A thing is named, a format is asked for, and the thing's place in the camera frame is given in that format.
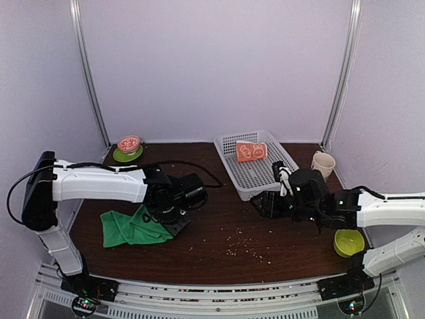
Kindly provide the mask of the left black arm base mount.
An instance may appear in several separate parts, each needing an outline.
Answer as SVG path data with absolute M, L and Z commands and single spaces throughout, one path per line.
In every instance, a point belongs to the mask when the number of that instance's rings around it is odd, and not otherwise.
M 108 302 L 113 302 L 116 298 L 119 286 L 116 280 L 92 276 L 85 272 L 67 276 L 60 270 L 60 275 L 62 277 L 61 289 L 79 297 Z

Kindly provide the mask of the orange bunny pattern towel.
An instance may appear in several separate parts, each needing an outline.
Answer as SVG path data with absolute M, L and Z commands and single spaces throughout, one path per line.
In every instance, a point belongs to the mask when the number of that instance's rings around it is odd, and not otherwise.
M 265 143 L 247 141 L 236 142 L 236 161 L 238 163 L 263 160 L 266 159 L 267 156 L 268 149 Z

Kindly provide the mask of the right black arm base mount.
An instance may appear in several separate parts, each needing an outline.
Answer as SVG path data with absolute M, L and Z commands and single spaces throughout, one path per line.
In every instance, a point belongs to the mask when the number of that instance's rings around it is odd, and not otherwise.
M 368 275 L 363 265 L 350 265 L 345 274 L 317 282 L 322 301 L 362 294 L 375 287 L 374 276 Z

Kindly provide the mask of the white plastic mesh basket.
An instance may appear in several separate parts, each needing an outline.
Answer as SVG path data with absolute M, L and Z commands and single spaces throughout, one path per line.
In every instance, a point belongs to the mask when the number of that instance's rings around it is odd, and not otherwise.
M 267 157 L 250 162 L 237 162 L 236 143 L 238 141 L 265 144 L 268 151 Z M 272 172 L 273 163 L 282 161 L 284 167 L 291 173 L 299 169 L 297 163 L 277 139 L 265 130 L 221 135 L 214 139 L 214 146 L 242 201 L 249 201 L 251 197 L 263 191 L 280 190 L 280 184 L 275 181 Z

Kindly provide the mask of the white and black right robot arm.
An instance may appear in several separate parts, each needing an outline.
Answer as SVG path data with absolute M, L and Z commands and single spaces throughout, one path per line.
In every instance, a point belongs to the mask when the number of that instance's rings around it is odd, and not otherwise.
M 380 225 L 408 225 L 414 230 L 375 249 L 357 253 L 341 277 L 346 293 L 356 292 L 366 278 L 424 256 L 424 194 L 380 194 L 357 186 L 330 193 L 320 171 L 286 168 L 274 170 L 278 191 L 263 191 L 250 199 L 266 218 L 314 222 L 318 229 L 358 229 Z

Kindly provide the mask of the green microfiber towel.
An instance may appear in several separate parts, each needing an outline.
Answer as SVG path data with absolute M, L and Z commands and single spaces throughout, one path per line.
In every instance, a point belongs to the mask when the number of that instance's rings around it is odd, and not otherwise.
M 156 245 L 174 238 L 164 226 L 149 218 L 146 206 L 141 205 L 132 215 L 108 211 L 100 215 L 103 247 L 119 245 Z

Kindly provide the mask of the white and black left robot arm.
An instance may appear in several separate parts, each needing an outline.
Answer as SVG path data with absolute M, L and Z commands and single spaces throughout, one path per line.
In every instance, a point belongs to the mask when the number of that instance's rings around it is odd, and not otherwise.
M 58 202 L 105 199 L 140 203 L 147 208 L 148 217 L 176 235 L 187 224 L 185 213 L 207 202 L 207 187 L 197 174 L 173 177 L 163 165 L 163 161 L 130 166 L 70 163 L 45 151 L 34 170 L 15 182 L 27 185 L 21 216 L 14 222 L 34 231 L 57 262 L 63 279 L 81 295 L 89 295 L 96 282 L 56 215 Z

